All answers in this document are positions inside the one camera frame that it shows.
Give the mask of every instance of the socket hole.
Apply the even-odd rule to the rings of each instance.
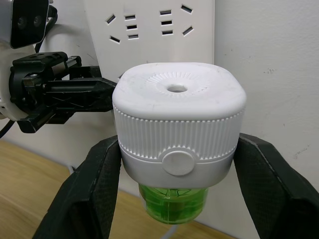
[[[183,35],[186,36],[187,34],[189,34],[191,31],[193,31],[194,28],[191,26],[189,27],[188,29],[186,29],[184,32],[183,32]]]
[[[163,35],[163,36],[166,36],[166,35],[173,35],[173,30],[162,31],[162,35]]]
[[[181,9],[184,10],[184,11],[187,11],[188,13],[192,13],[192,11],[193,11],[193,9],[191,9],[190,7],[187,7],[185,5],[182,5]]]
[[[137,25],[130,25],[130,26],[126,26],[127,30],[134,30],[134,29],[138,29]]]
[[[139,35],[138,34],[134,34],[134,35],[128,35],[129,39],[138,39]]]
[[[125,16],[125,20],[134,20],[136,19],[135,14]]]
[[[113,41],[113,42],[116,42],[117,44],[120,44],[121,40],[120,39],[117,39],[113,36],[110,36],[110,40]]]
[[[172,20],[169,20],[169,21],[162,21],[161,22],[161,25],[162,26],[165,26],[165,25],[172,25],[173,24],[173,21]]]
[[[106,23],[107,24],[110,24],[114,19],[115,19],[115,15],[113,14],[112,16],[110,16],[107,20],[106,20]]]
[[[171,15],[171,10],[164,10],[159,12],[161,16],[163,15]]]
[[[187,88],[183,85],[171,85],[167,88],[167,90],[173,93],[182,93],[187,91]]]

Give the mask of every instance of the green liquid bottle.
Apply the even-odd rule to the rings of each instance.
[[[203,210],[208,189],[165,189],[139,185],[147,213],[164,224],[183,224]]]

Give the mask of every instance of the camera lens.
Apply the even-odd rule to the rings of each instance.
[[[26,20],[26,17],[25,16],[22,16],[18,19],[18,28],[20,30],[23,30],[25,29],[26,27],[26,24],[27,24],[27,20]]]
[[[41,16],[36,16],[34,18],[34,21],[33,21],[34,26],[38,27],[38,26],[41,25],[41,23],[42,23],[42,17]]]

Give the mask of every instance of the wooden surface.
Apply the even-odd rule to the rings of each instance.
[[[0,141],[0,239],[30,239],[69,170]]]
[[[31,239],[64,180],[66,167],[0,140],[0,239]],[[140,199],[119,192],[110,239],[160,239],[170,228],[152,219]],[[232,239],[192,222],[172,239]]]
[[[141,200],[125,192],[118,193],[110,239],[161,239],[171,226],[152,219]],[[233,239],[200,223],[180,225],[171,239]]]

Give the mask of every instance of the round button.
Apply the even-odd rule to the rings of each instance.
[[[183,176],[190,173],[195,167],[193,157],[183,151],[174,151],[164,156],[163,169],[174,176]]]

